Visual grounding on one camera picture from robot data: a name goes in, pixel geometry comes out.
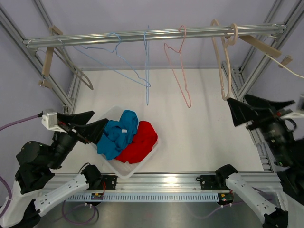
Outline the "blue t shirt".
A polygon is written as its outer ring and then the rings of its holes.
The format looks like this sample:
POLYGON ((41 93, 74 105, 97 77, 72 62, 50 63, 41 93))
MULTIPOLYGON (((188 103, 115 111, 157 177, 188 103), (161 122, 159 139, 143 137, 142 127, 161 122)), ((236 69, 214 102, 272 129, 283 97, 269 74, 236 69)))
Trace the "blue t shirt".
POLYGON ((97 143, 97 153, 107 160, 116 158, 133 141, 137 133, 138 117, 134 111, 124 110, 118 121, 108 121, 104 132, 97 143))

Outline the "red t shirt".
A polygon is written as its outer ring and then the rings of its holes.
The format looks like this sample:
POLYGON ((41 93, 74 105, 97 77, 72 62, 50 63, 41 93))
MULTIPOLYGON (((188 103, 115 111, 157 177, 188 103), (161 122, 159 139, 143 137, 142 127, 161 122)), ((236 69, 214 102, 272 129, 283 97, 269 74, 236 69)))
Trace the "red t shirt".
POLYGON ((153 149, 158 135, 148 121, 140 121, 133 141, 115 157, 115 160, 129 164, 140 163, 153 149))

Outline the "pink wire hanger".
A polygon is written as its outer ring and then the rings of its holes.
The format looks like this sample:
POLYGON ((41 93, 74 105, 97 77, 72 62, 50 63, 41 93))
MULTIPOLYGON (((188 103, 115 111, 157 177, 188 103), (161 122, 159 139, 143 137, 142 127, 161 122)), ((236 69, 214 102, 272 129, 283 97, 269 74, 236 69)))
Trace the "pink wire hanger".
POLYGON ((181 25, 178 29, 178 31, 181 33, 181 38, 182 41, 179 45, 178 48, 174 48, 171 45, 169 45, 168 43, 164 43, 163 44, 163 50, 164 53, 166 55, 166 58, 168 60, 170 69, 172 71, 172 74, 174 76, 174 79, 177 83, 177 86, 179 88, 179 91, 181 93, 181 96, 186 104, 187 108, 191 108, 192 107, 192 100, 191 100, 191 96, 190 96, 190 92, 188 90, 188 83, 187 83, 187 76, 186 76, 186 72, 184 69, 184 64, 183 64, 183 59, 182 59, 182 51, 183 51, 183 45, 185 43, 186 37, 187 37, 187 29, 186 26, 181 25), (171 56, 170 53, 174 53, 176 55, 178 55, 179 57, 179 62, 180 62, 180 74, 177 74, 177 69, 173 66, 173 62, 171 60, 171 56))

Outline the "blue wire hanger with shirt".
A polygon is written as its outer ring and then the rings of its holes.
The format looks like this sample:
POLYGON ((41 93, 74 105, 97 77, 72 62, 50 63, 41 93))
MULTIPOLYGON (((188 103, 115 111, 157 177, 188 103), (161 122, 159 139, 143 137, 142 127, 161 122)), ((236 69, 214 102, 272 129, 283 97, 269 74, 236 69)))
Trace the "blue wire hanger with shirt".
POLYGON ((149 105, 149 89, 151 87, 150 84, 150 43, 147 40, 147 34, 150 30, 148 26, 148 30, 144 33, 144 48, 145 48, 145 81, 146 81, 146 105, 149 105))

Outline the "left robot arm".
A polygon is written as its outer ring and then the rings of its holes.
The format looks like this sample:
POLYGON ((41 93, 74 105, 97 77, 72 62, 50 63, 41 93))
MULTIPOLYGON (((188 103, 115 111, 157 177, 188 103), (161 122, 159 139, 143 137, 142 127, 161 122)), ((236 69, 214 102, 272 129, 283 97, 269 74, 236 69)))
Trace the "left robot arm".
POLYGON ((102 174, 95 165, 89 164, 66 184, 47 194, 40 194, 55 176, 52 171, 62 167, 63 161, 77 142, 98 143, 108 119, 90 123, 89 120, 94 114, 94 111, 60 114, 48 109, 27 118, 41 118, 43 126, 54 132, 53 142, 47 145, 29 141, 17 154, 19 168, 13 187, 8 191, 9 195, 0 209, 2 228, 32 228, 67 198, 80 191, 96 190, 101 186, 102 174))

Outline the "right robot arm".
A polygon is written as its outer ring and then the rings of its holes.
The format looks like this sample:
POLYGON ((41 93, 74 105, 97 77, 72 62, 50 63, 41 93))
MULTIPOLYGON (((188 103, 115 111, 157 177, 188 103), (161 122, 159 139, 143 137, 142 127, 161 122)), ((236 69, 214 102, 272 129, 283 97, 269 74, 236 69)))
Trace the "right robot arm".
POLYGON ((237 194, 256 214, 264 228, 304 226, 304 140, 295 139, 295 118, 304 116, 304 97, 295 111, 293 100, 276 102, 254 95, 245 101, 227 99, 233 124, 258 129, 279 169, 274 173, 244 175, 227 164, 215 171, 215 184, 237 194))

